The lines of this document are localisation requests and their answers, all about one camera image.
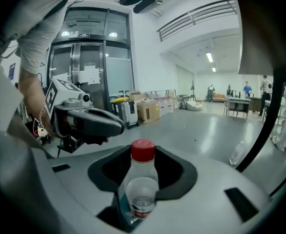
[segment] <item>metal railing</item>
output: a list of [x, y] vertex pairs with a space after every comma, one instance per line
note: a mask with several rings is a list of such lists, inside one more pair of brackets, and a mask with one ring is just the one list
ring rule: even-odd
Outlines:
[[234, 13], [237, 14], [233, 0], [220, 0], [208, 3], [175, 18], [157, 30], [157, 33], [159, 34], [161, 41], [164, 41], [173, 34], [176, 34], [190, 26], [194, 26], [200, 21], [213, 19], [224, 14]]

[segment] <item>blue shirt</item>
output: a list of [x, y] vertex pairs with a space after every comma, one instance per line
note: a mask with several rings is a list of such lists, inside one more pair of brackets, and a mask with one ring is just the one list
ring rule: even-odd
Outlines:
[[244, 87], [244, 92], [248, 95], [250, 95], [250, 91], [251, 91], [251, 86], [245, 86]]

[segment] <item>black cup holder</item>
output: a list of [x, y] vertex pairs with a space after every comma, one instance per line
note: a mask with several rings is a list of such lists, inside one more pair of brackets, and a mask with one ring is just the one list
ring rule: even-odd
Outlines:
[[[130, 165], [131, 146], [126, 146], [94, 162], [88, 169], [88, 176], [100, 190], [117, 195]], [[196, 168], [190, 162], [160, 146], [155, 149], [155, 168], [160, 188], [156, 193], [156, 201], [181, 198], [197, 180]]]

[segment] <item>gray floor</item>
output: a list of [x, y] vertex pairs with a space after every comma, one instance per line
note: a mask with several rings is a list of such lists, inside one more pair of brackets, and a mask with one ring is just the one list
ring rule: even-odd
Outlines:
[[[73, 155], [131, 144], [138, 138], [149, 138], [164, 148], [172, 147], [183, 152], [206, 156], [229, 164], [229, 158], [241, 140], [245, 141], [245, 156], [256, 141], [263, 122], [253, 119], [203, 114], [185, 110], [175, 111], [147, 125], [140, 125], [102, 146], [83, 145]], [[45, 145], [56, 156], [59, 140]], [[60, 157], [70, 156], [64, 151]], [[286, 177], [286, 153], [281, 152], [268, 140], [256, 159], [243, 173], [266, 192], [272, 192]]]

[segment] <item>red bottle cap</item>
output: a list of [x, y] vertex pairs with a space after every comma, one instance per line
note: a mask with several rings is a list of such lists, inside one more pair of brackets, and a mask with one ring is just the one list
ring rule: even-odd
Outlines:
[[155, 144], [149, 139], [137, 139], [131, 144], [131, 156], [137, 162], [149, 162], [155, 157]]

